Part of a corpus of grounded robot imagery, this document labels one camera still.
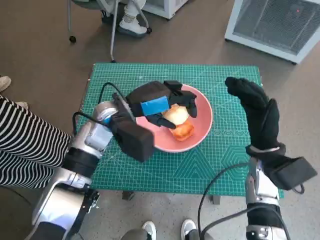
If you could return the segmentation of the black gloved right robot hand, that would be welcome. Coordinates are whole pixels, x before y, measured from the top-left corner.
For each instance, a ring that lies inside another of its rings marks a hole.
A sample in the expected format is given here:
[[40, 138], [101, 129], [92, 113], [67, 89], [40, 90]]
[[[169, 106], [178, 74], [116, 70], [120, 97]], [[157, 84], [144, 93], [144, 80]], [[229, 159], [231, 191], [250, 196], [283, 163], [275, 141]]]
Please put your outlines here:
[[269, 98], [263, 88], [245, 78], [227, 77], [230, 95], [240, 100], [247, 119], [250, 145], [265, 151], [278, 148], [280, 112], [277, 101]]

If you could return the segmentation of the bare left robot hand, blue tape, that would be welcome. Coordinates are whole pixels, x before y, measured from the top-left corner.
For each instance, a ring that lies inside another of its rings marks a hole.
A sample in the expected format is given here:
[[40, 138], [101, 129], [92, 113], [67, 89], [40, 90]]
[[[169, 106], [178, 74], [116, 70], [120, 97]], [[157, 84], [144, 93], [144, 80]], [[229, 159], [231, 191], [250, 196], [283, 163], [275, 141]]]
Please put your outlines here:
[[185, 107], [190, 117], [197, 117], [197, 96], [182, 87], [176, 80], [151, 81], [133, 90], [126, 100], [134, 117], [146, 117], [155, 126], [174, 130], [179, 124], [164, 117], [173, 105]]

